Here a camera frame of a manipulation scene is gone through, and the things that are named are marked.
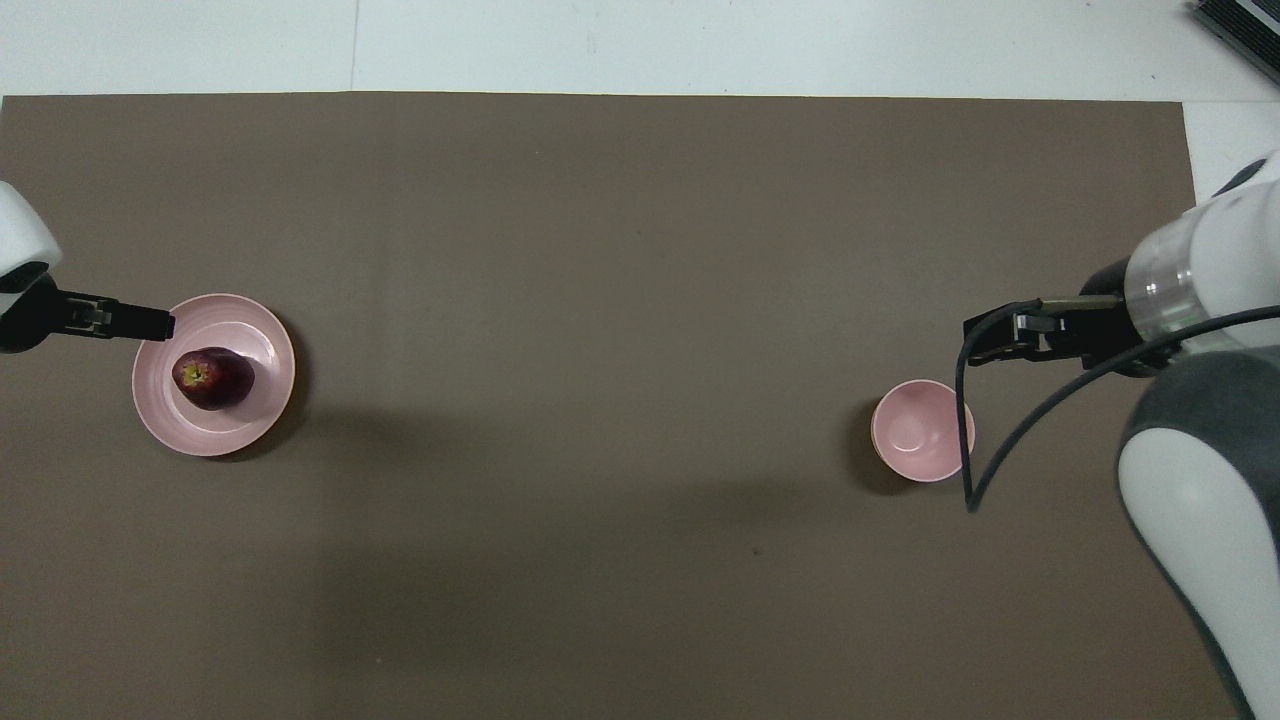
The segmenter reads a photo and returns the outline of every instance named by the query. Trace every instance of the plate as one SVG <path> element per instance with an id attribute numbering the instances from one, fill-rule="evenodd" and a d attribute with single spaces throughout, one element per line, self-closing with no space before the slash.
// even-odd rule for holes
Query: plate
<path id="1" fill-rule="evenodd" d="M 133 359 L 133 404 L 164 445 L 211 457 L 241 450 L 275 424 L 289 404 L 296 373 L 293 343 L 279 318 L 239 295 L 192 297 L 170 310 L 173 338 L 143 341 Z M 174 384 L 173 364 L 202 347 L 227 347 L 253 365 L 253 388 L 237 405 L 201 410 Z"/>

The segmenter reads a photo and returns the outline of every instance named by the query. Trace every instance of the white tile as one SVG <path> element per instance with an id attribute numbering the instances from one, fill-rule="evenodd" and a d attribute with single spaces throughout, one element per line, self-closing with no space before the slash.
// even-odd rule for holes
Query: white tile
<path id="1" fill-rule="evenodd" d="M 1280 150 L 1280 102 L 1188 102 L 1183 113 L 1197 201 L 1244 165 Z"/>
<path id="2" fill-rule="evenodd" d="M 1280 100 L 1183 0 L 362 0 L 357 90 Z"/>
<path id="3" fill-rule="evenodd" d="M 0 94 L 351 87 L 356 0 L 0 0 Z"/>

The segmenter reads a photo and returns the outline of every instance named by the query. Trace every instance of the apple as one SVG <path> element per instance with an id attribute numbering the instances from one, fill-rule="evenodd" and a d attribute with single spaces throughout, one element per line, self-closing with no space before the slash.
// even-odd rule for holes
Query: apple
<path id="1" fill-rule="evenodd" d="M 201 347 L 173 364 L 173 382 L 201 410 L 223 410 L 248 396 L 253 365 L 225 347 Z"/>

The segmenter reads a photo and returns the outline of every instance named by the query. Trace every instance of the bowl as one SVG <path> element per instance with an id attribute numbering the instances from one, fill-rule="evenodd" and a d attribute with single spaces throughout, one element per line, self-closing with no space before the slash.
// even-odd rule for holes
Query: bowl
<path id="1" fill-rule="evenodd" d="M 969 450 L 977 437 L 966 405 Z M 884 393 L 872 414 L 872 445 L 895 473 L 918 483 L 936 483 L 960 471 L 956 393 L 927 379 L 908 380 Z"/>

